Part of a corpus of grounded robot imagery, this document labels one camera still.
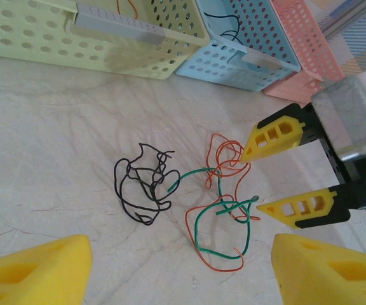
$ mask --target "yellow plastic basket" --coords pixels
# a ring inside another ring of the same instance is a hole
[[[0,56],[165,79],[209,42],[195,0],[0,0]]]

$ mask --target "pink plastic basket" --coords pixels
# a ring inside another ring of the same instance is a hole
[[[338,81],[344,74],[304,0],[272,0],[302,71],[273,83],[264,93],[306,104],[320,83]]]

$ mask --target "marble floor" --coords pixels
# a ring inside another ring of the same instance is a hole
[[[365,212],[296,231],[253,207],[262,220],[252,223],[244,269],[216,273],[199,260],[184,225],[188,208],[216,199],[204,175],[186,179],[171,210],[147,227],[122,211],[112,171],[139,153],[139,142],[176,150],[168,166],[182,173],[202,167],[213,132],[245,144],[256,122],[286,104],[178,76],[156,81],[0,58],[0,256],[83,233],[93,249],[85,304],[281,304],[270,263],[274,235],[366,252]],[[259,204],[336,183],[312,143],[253,162],[239,197],[257,194]],[[229,217],[206,217],[200,231],[219,250],[245,237]]]

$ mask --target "green wire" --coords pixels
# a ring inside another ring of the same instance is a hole
[[[168,193],[172,192],[177,187],[177,184],[179,183],[179,181],[182,181],[184,178],[186,178],[190,175],[194,175],[195,173],[211,172],[213,170],[215,170],[215,168],[209,167],[209,168],[200,168],[198,170],[192,170],[191,172],[185,173],[183,176],[180,177],[179,180],[177,180],[175,183],[173,183],[173,185],[171,187],[169,187]],[[221,197],[222,196],[221,177],[218,177],[218,190],[219,190],[219,197]],[[251,220],[251,216],[250,216],[251,204],[256,202],[257,200],[259,200],[259,196],[254,196],[254,197],[252,197],[252,199],[245,200],[245,201],[242,201],[242,202],[239,202],[239,203],[237,201],[224,201],[223,199],[221,199],[219,202],[213,203],[212,205],[209,205],[208,207],[204,208],[204,210],[202,210],[198,214],[198,216],[196,218],[196,221],[194,223],[194,241],[195,241],[195,244],[196,244],[196,248],[199,251],[214,254],[216,256],[223,257],[225,259],[240,259],[241,258],[240,255],[230,256],[230,255],[222,254],[222,253],[217,252],[217,251],[201,248],[199,243],[198,243],[198,223],[200,221],[200,218],[204,215],[204,213],[206,211],[208,211],[209,209],[213,208],[213,207],[217,207],[217,206],[222,205],[224,207],[224,209],[221,210],[221,211],[218,211],[217,213],[215,213],[216,215],[222,215],[224,213],[232,212],[233,210],[235,210],[239,207],[243,207],[244,205],[248,205],[246,208],[244,208],[244,211],[247,215],[247,219],[245,219],[245,220],[235,219],[235,221],[240,223],[240,224],[247,224],[247,240],[245,242],[244,250],[241,253],[242,256],[244,256],[246,254],[246,252],[248,251],[249,243],[250,243],[250,237],[251,237],[251,223],[250,223],[250,220]]]

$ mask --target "blue plastic basket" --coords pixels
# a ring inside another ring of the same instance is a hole
[[[211,41],[182,64],[178,75],[258,92],[301,70],[270,0],[197,0],[197,4]],[[220,36],[223,33],[232,36]]]

